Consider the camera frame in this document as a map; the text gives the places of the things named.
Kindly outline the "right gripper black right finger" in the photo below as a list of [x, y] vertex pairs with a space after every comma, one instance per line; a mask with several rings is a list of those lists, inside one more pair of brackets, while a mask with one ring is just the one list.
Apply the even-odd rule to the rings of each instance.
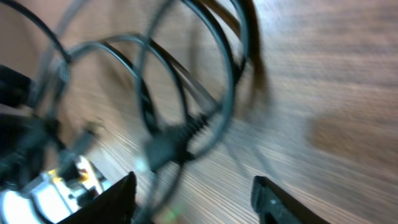
[[251, 206], [261, 224], [328, 223], [265, 176], [253, 178]]

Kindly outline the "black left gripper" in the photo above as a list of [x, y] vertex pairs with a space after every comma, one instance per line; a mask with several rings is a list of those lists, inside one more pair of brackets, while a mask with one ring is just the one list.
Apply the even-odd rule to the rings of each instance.
[[58, 106], [65, 82], [40, 82], [1, 65], [1, 104], [32, 109], [29, 114], [1, 113], [1, 186], [25, 187], [44, 168], [46, 148], [67, 150], [59, 138]]

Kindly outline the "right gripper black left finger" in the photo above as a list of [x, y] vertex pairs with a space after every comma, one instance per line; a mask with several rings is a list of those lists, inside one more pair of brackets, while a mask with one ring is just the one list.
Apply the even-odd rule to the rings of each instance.
[[136, 175], [129, 172], [87, 206], [59, 224], [131, 223], [136, 209], [136, 188]]

